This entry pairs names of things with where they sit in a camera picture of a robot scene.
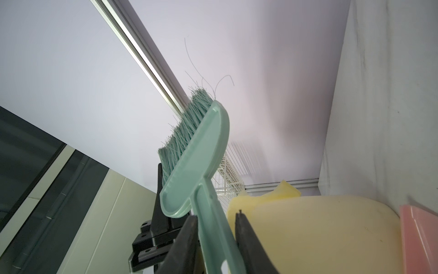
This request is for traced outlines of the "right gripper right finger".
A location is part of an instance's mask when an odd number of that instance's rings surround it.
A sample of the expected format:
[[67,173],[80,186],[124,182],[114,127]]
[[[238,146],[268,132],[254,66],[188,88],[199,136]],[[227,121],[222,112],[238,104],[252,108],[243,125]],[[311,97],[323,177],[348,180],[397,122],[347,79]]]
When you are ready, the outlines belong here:
[[236,213],[235,236],[247,274],[279,274],[241,210]]

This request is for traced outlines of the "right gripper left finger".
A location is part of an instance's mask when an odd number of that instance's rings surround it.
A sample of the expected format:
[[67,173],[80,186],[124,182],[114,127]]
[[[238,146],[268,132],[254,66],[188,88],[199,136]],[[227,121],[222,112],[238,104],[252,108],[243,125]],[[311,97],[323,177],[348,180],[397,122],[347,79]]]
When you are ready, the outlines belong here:
[[157,274],[196,274],[198,251],[198,218],[189,216],[167,253]]

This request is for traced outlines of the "green hand brush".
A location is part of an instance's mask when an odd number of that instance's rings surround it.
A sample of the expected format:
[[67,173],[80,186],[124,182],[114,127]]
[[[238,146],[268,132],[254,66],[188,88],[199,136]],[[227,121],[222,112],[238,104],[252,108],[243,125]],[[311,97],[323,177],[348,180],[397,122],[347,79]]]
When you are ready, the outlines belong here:
[[228,145],[229,115],[203,86],[192,89],[190,102],[172,135],[158,150],[163,168],[160,204],[167,217],[193,212],[209,274],[221,273],[223,262],[233,274],[246,272],[227,217],[212,183]]

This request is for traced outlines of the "pink plastic dustpan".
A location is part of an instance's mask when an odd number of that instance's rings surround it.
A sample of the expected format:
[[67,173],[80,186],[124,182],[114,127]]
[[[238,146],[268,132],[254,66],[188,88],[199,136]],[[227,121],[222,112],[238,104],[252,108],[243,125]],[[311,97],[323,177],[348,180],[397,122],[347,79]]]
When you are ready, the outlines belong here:
[[438,216],[412,205],[399,209],[405,274],[438,272]]

